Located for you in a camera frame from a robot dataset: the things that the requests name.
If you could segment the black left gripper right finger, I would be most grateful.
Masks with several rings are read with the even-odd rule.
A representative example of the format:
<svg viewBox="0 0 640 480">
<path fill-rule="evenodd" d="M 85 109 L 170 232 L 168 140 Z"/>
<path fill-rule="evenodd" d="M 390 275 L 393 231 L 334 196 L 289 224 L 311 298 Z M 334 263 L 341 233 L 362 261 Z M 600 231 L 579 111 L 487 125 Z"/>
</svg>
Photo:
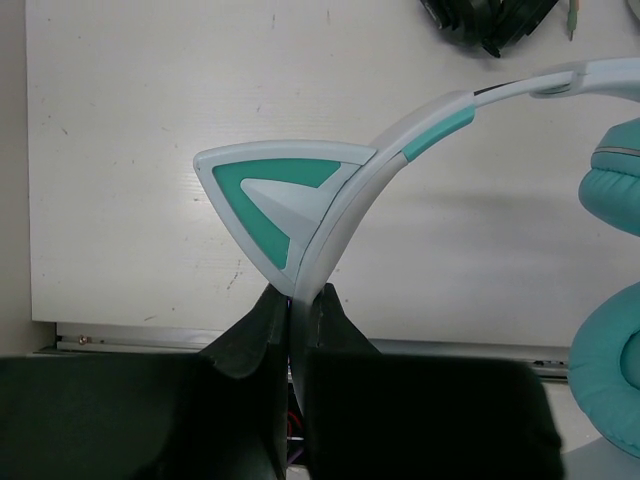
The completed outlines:
<svg viewBox="0 0 640 480">
<path fill-rule="evenodd" d="M 314 479 L 561 479 L 545 389 L 510 360 L 377 350 L 326 284 L 306 348 L 305 456 Z"/>
</svg>

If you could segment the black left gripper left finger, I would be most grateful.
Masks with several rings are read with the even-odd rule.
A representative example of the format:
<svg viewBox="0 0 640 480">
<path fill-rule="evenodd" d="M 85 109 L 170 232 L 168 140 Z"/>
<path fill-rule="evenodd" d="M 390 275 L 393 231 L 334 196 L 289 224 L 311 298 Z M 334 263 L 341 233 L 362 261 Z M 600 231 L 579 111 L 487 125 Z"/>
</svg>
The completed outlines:
<svg viewBox="0 0 640 480">
<path fill-rule="evenodd" d="M 1 361 L 5 479 L 282 479 L 288 301 L 266 288 L 196 353 Z"/>
</svg>

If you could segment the teal cat ear headphones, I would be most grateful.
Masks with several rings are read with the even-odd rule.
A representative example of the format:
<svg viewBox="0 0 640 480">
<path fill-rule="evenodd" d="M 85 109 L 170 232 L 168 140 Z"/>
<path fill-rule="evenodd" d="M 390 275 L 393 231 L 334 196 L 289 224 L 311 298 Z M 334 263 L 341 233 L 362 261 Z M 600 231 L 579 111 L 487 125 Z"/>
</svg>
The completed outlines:
<svg viewBox="0 0 640 480">
<path fill-rule="evenodd" d="M 289 298 L 294 389 L 303 398 L 311 310 L 371 205 L 393 177 L 488 104 L 600 94 L 639 98 L 635 57 L 556 65 L 479 91 L 454 91 L 416 109 L 369 145 L 269 140 L 198 153 L 195 173 L 245 255 Z M 639 288 L 631 285 L 581 325 L 569 352 L 568 383 L 599 433 L 639 452 Z"/>
</svg>

